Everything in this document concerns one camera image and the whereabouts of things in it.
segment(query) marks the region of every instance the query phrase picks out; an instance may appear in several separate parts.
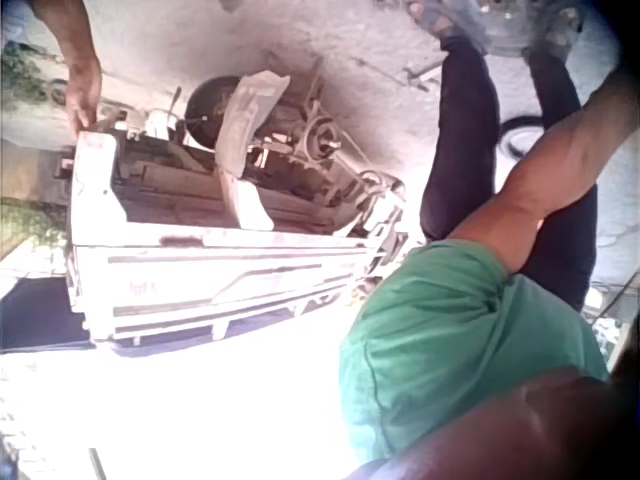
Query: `dark pants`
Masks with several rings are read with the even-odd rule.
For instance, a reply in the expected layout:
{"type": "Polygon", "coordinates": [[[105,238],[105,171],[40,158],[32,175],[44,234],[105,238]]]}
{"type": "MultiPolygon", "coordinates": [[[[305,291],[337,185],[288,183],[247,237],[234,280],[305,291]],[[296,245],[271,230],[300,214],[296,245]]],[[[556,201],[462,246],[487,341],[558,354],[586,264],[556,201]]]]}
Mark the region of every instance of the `dark pants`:
{"type": "MultiPolygon", "coordinates": [[[[499,114],[484,58],[464,38],[443,46],[440,137],[422,198],[420,221],[430,240],[441,240],[494,195],[499,114]]],[[[565,65],[545,53],[529,67],[545,128],[580,108],[565,65]]],[[[521,273],[581,310],[596,259],[597,187],[549,216],[521,273]]]]}

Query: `person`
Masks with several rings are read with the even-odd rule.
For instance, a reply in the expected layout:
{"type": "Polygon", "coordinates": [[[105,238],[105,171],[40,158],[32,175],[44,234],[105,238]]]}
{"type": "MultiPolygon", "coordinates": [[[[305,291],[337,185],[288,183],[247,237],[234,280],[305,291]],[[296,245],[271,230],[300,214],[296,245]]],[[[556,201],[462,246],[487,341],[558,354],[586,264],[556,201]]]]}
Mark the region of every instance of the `person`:
{"type": "MultiPolygon", "coordinates": [[[[77,137],[96,121],[102,88],[102,69],[91,37],[89,16],[82,0],[29,0],[36,18],[55,37],[69,67],[66,112],[77,137]]],[[[23,33],[25,18],[16,2],[3,1],[2,47],[23,33]]]]}
{"type": "Polygon", "coordinates": [[[378,286],[341,346],[362,464],[352,480],[569,478],[627,411],[579,312],[596,179],[639,126],[638,91],[619,68],[581,108],[565,67],[581,22],[563,5],[523,52],[545,134],[494,194],[499,110],[484,44],[442,2],[410,2],[448,53],[420,215],[431,243],[378,286]]]}

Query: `green t-shirt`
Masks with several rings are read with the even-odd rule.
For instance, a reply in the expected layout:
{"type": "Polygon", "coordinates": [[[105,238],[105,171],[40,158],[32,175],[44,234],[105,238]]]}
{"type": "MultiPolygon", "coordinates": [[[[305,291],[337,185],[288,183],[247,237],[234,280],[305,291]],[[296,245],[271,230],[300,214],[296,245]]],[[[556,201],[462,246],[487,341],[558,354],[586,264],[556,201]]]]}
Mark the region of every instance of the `green t-shirt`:
{"type": "Polygon", "coordinates": [[[549,369],[607,376],[578,313],[463,241],[413,252],[367,300],[340,357],[343,415],[363,463],[549,369]]]}

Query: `hand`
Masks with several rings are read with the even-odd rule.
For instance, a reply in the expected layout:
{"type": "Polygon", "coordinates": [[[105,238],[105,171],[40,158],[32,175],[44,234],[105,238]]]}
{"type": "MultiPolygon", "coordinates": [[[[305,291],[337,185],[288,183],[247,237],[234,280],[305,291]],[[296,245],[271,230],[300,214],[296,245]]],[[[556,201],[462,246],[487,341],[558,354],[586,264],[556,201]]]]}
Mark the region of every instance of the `hand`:
{"type": "Polygon", "coordinates": [[[102,69],[97,58],[69,66],[66,110],[73,134],[96,122],[96,112],[102,88],[102,69]]]}

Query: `foot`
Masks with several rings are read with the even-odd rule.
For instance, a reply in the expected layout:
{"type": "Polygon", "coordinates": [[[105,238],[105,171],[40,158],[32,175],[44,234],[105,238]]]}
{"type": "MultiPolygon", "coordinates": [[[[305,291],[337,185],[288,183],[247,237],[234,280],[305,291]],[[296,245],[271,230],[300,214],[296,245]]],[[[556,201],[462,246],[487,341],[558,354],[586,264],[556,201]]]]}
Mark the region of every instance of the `foot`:
{"type": "Polygon", "coordinates": [[[444,46],[456,38],[466,38],[482,54],[485,49],[469,35],[465,29],[457,24],[448,13],[447,0],[406,0],[407,12],[413,21],[423,30],[440,40],[444,46]]]}
{"type": "MultiPolygon", "coordinates": [[[[575,6],[567,6],[553,13],[549,20],[543,23],[543,29],[529,50],[544,50],[566,62],[582,32],[582,13],[575,6]]],[[[530,51],[524,52],[525,59],[530,51]]]]}

